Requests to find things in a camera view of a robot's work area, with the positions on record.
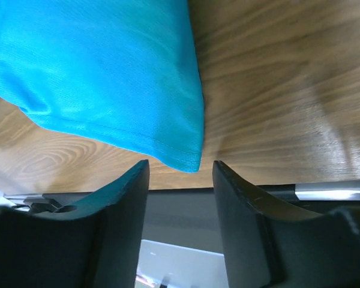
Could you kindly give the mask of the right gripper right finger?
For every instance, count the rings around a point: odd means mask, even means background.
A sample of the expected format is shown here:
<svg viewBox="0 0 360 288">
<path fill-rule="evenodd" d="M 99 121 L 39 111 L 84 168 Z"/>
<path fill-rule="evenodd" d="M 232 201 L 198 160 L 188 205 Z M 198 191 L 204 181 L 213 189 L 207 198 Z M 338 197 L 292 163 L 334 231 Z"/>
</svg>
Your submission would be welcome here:
<svg viewBox="0 0 360 288">
<path fill-rule="evenodd" d="M 360 287 L 360 206 L 316 213 L 222 161 L 212 178 L 230 287 Z"/>
</svg>

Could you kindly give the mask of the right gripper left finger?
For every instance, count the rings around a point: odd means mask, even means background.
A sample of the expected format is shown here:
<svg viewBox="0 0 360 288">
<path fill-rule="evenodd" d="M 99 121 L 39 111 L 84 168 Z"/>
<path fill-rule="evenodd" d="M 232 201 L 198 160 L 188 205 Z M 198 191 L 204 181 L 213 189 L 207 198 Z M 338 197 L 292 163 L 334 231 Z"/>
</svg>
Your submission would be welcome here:
<svg viewBox="0 0 360 288">
<path fill-rule="evenodd" d="M 55 212 L 0 206 L 0 287 L 133 287 L 149 163 Z"/>
</svg>

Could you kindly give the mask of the teal t shirt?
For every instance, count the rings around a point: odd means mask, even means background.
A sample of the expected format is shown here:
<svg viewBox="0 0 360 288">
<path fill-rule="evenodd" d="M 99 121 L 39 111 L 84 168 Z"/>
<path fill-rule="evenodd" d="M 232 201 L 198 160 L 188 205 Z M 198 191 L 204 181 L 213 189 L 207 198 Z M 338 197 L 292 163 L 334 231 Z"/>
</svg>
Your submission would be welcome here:
<svg viewBox="0 0 360 288">
<path fill-rule="evenodd" d="M 187 1 L 0 1 L 0 98 L 42 128 L 199 170 Z"/>
</svg>

